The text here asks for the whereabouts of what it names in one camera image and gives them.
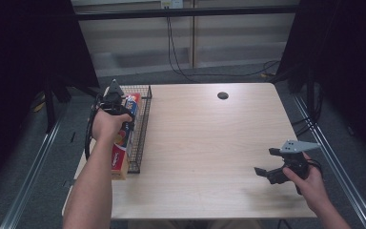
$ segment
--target hand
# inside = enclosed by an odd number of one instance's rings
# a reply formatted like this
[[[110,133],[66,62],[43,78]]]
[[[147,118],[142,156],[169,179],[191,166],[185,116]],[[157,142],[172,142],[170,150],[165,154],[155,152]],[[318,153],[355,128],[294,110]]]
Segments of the hand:
[[[94,118],[91,135],[96,141],[110,140],[113,142],[123,122],[131,121],[132,118],[128,114],[111,115],[99,109]]]
[[[304,157],[308,160],[311,159],[304,153]],[[323,184],[322,174],[319,170],[310,165],[308,169],[308,175],[306,179],[300,178],[289,168],[283,168],[283,173],[289,180],[291,180],[296,186],[299,187],[302,196],[307,201],[309,208],[315,213],[321,209],[324,209],[328,204],[332,204],[329,201],[328,195]]]

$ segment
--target wall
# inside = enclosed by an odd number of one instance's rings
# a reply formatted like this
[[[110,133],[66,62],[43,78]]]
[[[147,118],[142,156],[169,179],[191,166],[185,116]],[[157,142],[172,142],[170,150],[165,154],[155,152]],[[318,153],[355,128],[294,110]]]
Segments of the wall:
[[[73,0],[75,12],[157,10],[160,1]],[[184,8],[297,5],[295,0],[185,0]],[[293,13],[171,18],[173,42],[182,69],[243,65],[279,60]],[[170,70],[166,18],[81,21],[98,76]]]

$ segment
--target aluminum rail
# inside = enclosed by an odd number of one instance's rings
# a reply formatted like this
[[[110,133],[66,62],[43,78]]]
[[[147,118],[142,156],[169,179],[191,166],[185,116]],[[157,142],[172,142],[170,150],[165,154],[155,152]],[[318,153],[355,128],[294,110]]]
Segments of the aluminum rail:
[[[17,194],[15,200],[11,204],[9,211],[7,212],[0,229],[13,229],[16,228],[17,223],[19,222],[20,217],[25,210],[26,204],[31,196],[31,191],[36,182],[41,168],[44,165],[44,161],[50,151],[51,145],[55,140],[55,137],[58,133],[60,124],[64,119],[65,113],[68,108],[68,103],[63,105],[60,110],[60,115],[55,122],[55,125],[51,129],[49,133],[46,134],[43,143],[40,146],[40,149],[35,157],[33,164],[30,167],[29,173],[25,178],[25,181],[20,188],[19,193]]]
[[[75,14],[31,15],[30,17],[33,19],[38,18],[48,20],[88,21],[88,20],[109,20],[109,19],[155,18],[155,17],[276,14],[276,13],[295,13],[298,10],[313,10],[313,9],[301,9],[298,5],[295,5],[295,6],[246,7],[246,8],[92,11],[92,12],[78,12]]]

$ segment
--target floor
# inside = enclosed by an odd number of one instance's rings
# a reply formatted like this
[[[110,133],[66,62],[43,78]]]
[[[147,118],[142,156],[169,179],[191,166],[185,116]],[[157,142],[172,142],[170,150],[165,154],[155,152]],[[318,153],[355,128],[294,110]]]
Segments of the floor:
[[[101,88],[108,86],[113,78],[122,85],[131,84],[173,84],[173,83],[238,83],[265,82],[266,78],[256,73],[263,69],[262,64],[251,64],[231,67],[203,68],[195,71],[184,70],[185,74],[201,74],[183,76],[173,71],[126,74],[111,77],[100,77]],[[277,91],[283,102],[290,121],[303,118],[296,106],[294,95],[287,89],[287,82],[279,82]],[[0,226],[7,219],[11,206],[22,186],[29,186],[30,192],[24,195],[24,205],[15,208],[14,221],[6,221],[11,228],[60,228],[62,223],[61,211],[69,191],[69,184],[83,151],[86,120],[89,116],[92,98],[70,89],[72,100],[69,104],[55,104],[57,116],[62,115],[62,121],[57,128],[52,145],[47,148],[47,154],[39,157],[41,170],[34,179],[25,182],[30,168],[38,157],[38,152],[44,141],[46,130],[45,108],[38,113],[30,112],[23,125],[18,144],[13,149],[11,158],[0,173]],[[298,132],[305,124],[295,125]],[[334,149],[348,177],[360,193],[366,204],[366,148],[357,135],[350,134],[350,128],[344,117],[339,114],[330,100],[324,99],[321,117],[318,125]],[[311,132],[301,135],[299,140],[315,141]],[[353,228],[366,228],[350,197],[343,191],[341,182],[331,168],[325,155],[319,150],[311,152],[313,158],[323,165],[325,184],[335,207]],[[318,219],[288,219],[292,228],[321,228]],[[266,228],[276,228],[278,220],[263,220]],[[126,221],[115,221],[112,228],[126,228]]]

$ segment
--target black curtain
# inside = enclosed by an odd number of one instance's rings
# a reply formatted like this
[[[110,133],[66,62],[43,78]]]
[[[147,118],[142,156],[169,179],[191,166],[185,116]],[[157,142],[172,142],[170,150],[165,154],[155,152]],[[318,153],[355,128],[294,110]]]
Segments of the black curtain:
[[[78,22],[43,17],[58,14],[74,14],[71,1],[0,0],[0,169],[45,82],[98,86]]]

